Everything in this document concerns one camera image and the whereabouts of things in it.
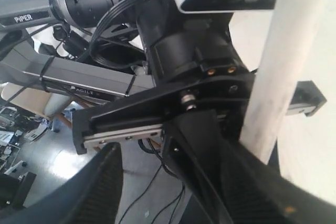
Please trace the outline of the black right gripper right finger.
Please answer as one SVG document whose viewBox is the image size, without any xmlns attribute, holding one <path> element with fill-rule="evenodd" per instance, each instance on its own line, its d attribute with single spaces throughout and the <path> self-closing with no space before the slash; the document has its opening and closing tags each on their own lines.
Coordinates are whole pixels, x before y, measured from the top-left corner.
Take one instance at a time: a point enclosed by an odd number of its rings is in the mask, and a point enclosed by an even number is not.
<svg viewBox="0 0 336 224">
<path fill-rule="evenodd" d="M 335 206 L 300 189 L 238 141 L 242 115 L 192 111 L 167 124 L 167 159 L 211 223 L 335 223 Z"/>
</svg>

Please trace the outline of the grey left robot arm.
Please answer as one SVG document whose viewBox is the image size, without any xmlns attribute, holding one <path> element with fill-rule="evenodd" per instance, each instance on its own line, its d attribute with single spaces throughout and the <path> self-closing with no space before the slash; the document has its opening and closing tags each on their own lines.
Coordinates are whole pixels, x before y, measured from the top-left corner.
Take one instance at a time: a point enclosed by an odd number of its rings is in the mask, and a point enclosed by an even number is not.
<svg viewBox="0 0 336 224">
<path fill-rule="evenodd" d="M 78 154 L 161 136 L 172 151 L 239 137 L 255 73 L 229 31 L 276 0 L 1 0 L 1 78 L 103 101 L 75 114 Z"/>
</svg>

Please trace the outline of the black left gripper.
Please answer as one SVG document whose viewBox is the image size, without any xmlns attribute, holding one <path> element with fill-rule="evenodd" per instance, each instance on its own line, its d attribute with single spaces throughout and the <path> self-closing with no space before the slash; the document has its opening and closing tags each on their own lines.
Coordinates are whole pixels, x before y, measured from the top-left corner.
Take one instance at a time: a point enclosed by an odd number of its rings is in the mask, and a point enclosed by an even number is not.
<svg viewBox="0 0 336 224">
<path fill-rule="evenodd" d="M 239 136 L 255 73 L 244 66 L 229 36 L 180 32 L 148 52 L 155 87 L 76 113 L 72 136 L 78 154 L 106 138 L 136 139 L 141 130 L 190 109 L 215 110 L 226 134 Z"/>
</svg>

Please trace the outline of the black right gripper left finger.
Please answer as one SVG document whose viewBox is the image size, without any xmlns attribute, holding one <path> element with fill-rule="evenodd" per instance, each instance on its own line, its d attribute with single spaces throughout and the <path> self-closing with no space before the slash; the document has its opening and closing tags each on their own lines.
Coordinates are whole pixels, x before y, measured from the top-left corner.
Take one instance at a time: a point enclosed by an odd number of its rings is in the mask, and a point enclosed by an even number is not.
<svg viewBox="0 0 336 224">
<path fill-rule="evenodd" d="M 122 189 L 121 145 L 110 143 L 54 192 L 1 223 L 115 223 Z"/>
</svg>

